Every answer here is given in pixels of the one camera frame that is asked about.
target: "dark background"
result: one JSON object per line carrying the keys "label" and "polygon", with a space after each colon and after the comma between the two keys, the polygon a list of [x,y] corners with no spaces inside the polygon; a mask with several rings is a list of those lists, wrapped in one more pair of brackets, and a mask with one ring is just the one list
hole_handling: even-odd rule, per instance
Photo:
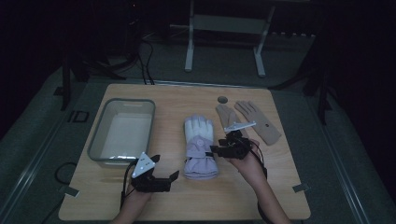
{"label": "dark background", "polygon": [[[124,26],[136,17],[163,38],[167,37],[170,23],[188,24],[189,1],[134,2],[138,8],[130,8],[131,1],[0,1],[0,137],[47,77],[61,66],[67,52],[82,50],[96,54],[94,50],[98,50],[106,54],[110,49],[122,49]],[[258,18],[262,17],[261,7],[252,10],[249,5],[266,5],[252,0],[227,1],[228,7],[221,0],[216,4],[206,2],[196,10]],[[310,57],[319,63],[312,66],[329,71],[330,87],[337,101],[353,122],[395,200],[395,4],[382,0],[277,5],[270,32],[317,36],[315,52]],[[99,39],[98,36],[103,38],[99,33],[106,31],[119,35]]]}

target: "gray carpet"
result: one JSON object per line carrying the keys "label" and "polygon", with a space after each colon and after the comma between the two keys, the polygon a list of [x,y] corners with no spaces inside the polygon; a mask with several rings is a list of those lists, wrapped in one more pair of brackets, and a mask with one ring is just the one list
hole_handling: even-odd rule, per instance
{"label": "gray carpet", "polygon": [[[287,39],[283,36],[270,36],[262,55],[268,74],[266,78],[257,77],[251,48],[214,48],[197,44],[193,70],[185,73],[186,46],[153,41],[154,53],[149,68],[157,83],[177,81],[268,87],[295,75],[311,42],[305,37]],[[142,56],[146,62],[149,56],[148,45],[142,47]],[[120,74],[128,77],[128,80],[123,81],[125,83],[142,83],[138,65]],[[62,184],[56,181],[54,172],[65,162],[78,161],[106,86],[112,82],[115,81],[106,77],[93,77],[87,84],[73,82],[72,102],[67,111],[61,112],[62,99],[52,95],[54,89],[61,85],[61,73],[58,71],[49,78],[2,140],[2,208],[23,169],[42,148],[42,143],[49,143],[30,188],[22,194],[10,214],[10,223],[41,223],[52,210],[47,223],[64,223],[57,217],[59,208],[56,205],[63,195],[58,192]],[[395,205],[382,186],[342,108],[330,98],[332,110],[327,111],[328,125],[323,127],[316,116],[318,97],[303,96],[303,85],[300,82],[283,91],[273,91],[273,95],[300,178],[311,188],[306,192],[306,197],[312,215],[304,223],[367,223],[365,220],[369,223],[396,222]],[[89,112],[88,121],[68,121],[72,110]],[[54,129],[54,135],[48,136]],[[350,191],[343,185],[344,176],[337,173],[340,167],[334,158],[342,162],[341,169],[348,174],[359,196],[366,215],[363,221],[357,218],[351,208],[352,203],[348,200],[350,197],[347,197]],[[72,166],[66,167],[62,179],[70,180],[73,171]],[[216,223],[245,224],[253,221]]]}

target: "wooden tabletop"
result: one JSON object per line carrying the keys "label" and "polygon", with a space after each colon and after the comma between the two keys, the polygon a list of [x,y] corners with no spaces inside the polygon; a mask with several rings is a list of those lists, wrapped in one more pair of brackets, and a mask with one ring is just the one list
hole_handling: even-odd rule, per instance
{"label": "wooden tabletop", "polygon": [[[304,192],[295,193],[292,189],[301,182],[271,92],[263,89],[128,84],[108,86],[70,183],[71,188],[79,190],[79,195],[77,198],[65,196],[59,218],[110,220],[119,212],[125,167],[103,168],[89,158],[87,148],[106,101],[123,98],[150,99],[156,105],[148,150],[149,156],[161,155],[154,175],[162,178],[180,171],[171,191],[154,193],[138,220],[261,219],[253,190],[223,158],[216,158],[219,167],[216,178],[189,180],[183,176],[186,159],[184,118],[199,114],[212,119],[214,144],[217,145],[218,139],[225,137],[215,109],[219,96],[226,96],[229,100],[227,105],[232,108],[236,101],[252,101],[282,133],[278,142],[268,147],[252,128],[247,128],[249,137],[260,141],[268,169],[268,182],[288,217],[309,218],[310,210]],[[242,114],[236,113],[242,122],[246,121]]]}

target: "beige glove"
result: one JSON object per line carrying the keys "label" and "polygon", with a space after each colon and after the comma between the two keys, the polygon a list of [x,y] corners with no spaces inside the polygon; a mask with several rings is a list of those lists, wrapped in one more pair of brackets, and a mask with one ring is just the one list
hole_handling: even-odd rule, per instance
{"label": "beige glove", "polygon": [[[235,122],[240,123],[241,120],[236,116],[235,111],[227,105],[218,105],[216,106],[216,111],[219,114],[221,125],[223,128],[228,128],[233,125]],[[248,133],[245,129],[239,130],[243,137],[248,138]]]}
{"label": "beige glove", "polygon": [[257,124],[253,126],[253,129],[268,146],[271,146],[279,139],[281,135],[280,132],[252,102],[237,101],[234,107],[241,112],[249,122],[256,121]]}

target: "white glove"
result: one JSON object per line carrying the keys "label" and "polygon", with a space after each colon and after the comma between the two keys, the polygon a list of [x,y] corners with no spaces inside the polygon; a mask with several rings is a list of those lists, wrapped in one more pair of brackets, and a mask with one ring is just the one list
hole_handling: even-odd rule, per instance
{"label": "white glove", "polygon": [[184,121],[186,134],[186,164],[184,176],[189,179],[216,177],[219,169],[210,146],[213,145],[213,122],[204,116],[193,115]]}

